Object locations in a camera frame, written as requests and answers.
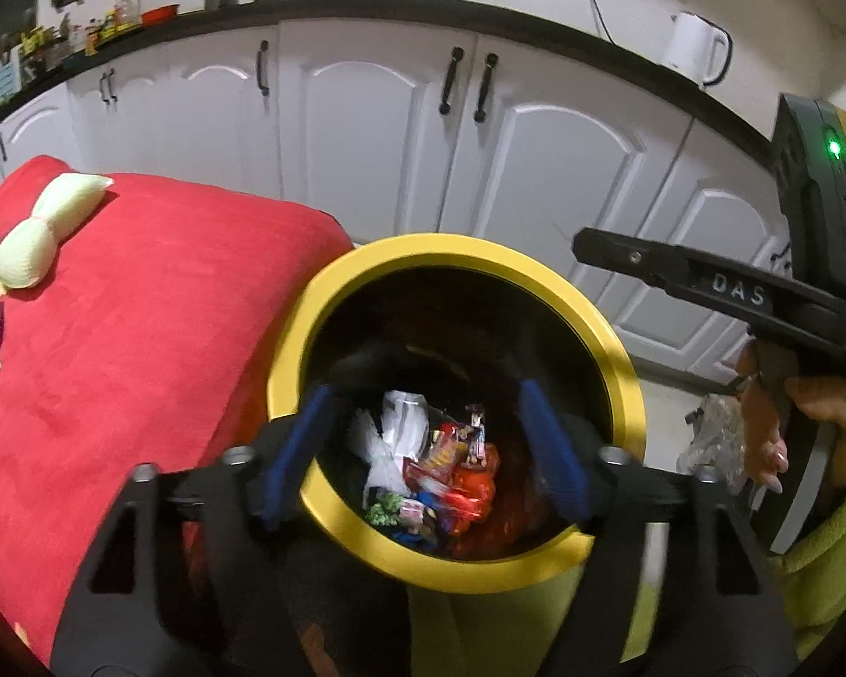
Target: fingernail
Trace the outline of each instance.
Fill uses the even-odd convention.
[[[768,454],[768,465],[772,468],[776,468],[781,473],[786,473],[787,469],[790,467],[790,461],[787,461],[787,457],[780,451],[772,450]]]

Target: yellow rim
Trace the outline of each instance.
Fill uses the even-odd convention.
[[[638,380],[620,339],[595,306],[562,277],[530,257],[457,235],[404,235],[346,254],[307,285],[280,339],[267,385],[271,419],[298,409],[307,355],[332,311],[361,286],[413,267],[457,267],[492,275],[525,289],[557,312],[596,359],[611,405],[614,444],[642,459],[645,410]],[[446,593],[497,593],[535,585],[581,564],[592,538],[570,527],[541,547],[504,560],[442,560],[408,549],[378,533],[342,501],[316,461],[301,498],[336,542],[381,572]]]

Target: countertop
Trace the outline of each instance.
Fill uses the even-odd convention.
[[[695,116],[761,165],[769,165],[770,142],[764,135],[674,71],[582,30],[515,10],[463,0],[257,0],[222,10],[186,13],[110,44],[77,67],[60,67],[5,103],[0,108],[0,122],[54,86],[133,51],[220,30],[256,28],[282,20],[314,17],[406,20],[471,30],[567,56],[656,94]]]

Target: white kettle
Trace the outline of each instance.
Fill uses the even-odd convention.
[[[663,64],[695,81],[703,89],[721,83],[733,60],[730,33],[692,12],[678,12],[671,19],[674,20],[674,37],[668,45]],[[726,57],[724,65],[715,74],[718,46],[726,49]]]

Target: red cushion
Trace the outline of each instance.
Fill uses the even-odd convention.
[[[0,240],[65,171],[36,157],[6,179]],[[50,276],[5,298],[0,610],[45,663],[124,477],[143,461],[191,468],[232,443],[297,295],[352,247],[304,206],[112,177]]]

